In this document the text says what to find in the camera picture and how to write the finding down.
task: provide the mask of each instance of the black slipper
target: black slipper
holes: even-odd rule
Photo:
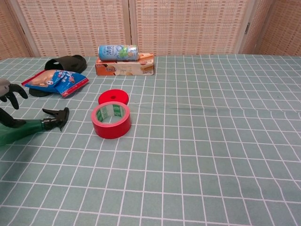
[[[87,68],[86,59],[81,55],[62,56],[46,62],[45,70],[65,70],[69,72],[82,73]],[[48,96],[49,92],[29,88],[29,93],[34,97]]]

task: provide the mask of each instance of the woven screen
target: woven screen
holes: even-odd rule
[[[256,2],[248,33],[246,34],[246,38],[242,43],[239,53],[252,54],[255,50],[255,45],[272,2],[273,0],[258,0]]]
[[[96,56],[126,43],[122,0],[18,0],[41,56]]]
[[[137,44],[156,55],[233,53],[246,0],[136,0]]]
[[[2,0],[0,0],[0,53],[0,60],[30,56],[6,3]]]
[[[301,0],[277,0],[258,54],[301,55]]]

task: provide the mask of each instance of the spray bottle trigger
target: spray bottle trigger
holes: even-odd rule
[[[47,129],[52,129],[54,127],[60,128],[62,131],[64,125],[66,124],[68,117],[69,117],[69,108],[66,107],[64,110],[48,110],[48,109],[42,109],[43,112],[46,114],[52,115],[55,117],[55,119],[50,120],[50,123],[48,123],[48,128]]]

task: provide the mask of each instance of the spray nozzle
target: spray nozzle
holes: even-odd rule
[[[54,127],[60,128],[62,131],[62,128],[66,124],[68,117],[69,117],[69,108],[66,107],[64,110],[48,110],[48,109],[42,109],[43,112],[46,114],[50,114],[54,116],[54,118],[46,118],[42,120],[42,123],[44,124],[45,129],[53,129]]]

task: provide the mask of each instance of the red lid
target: red lid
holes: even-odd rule
[[[110,101],[117,101],[127,105],[128,94],[121,89],[110,89],[108,91],[103,92],[98,98],[98,103],[100,105]]]

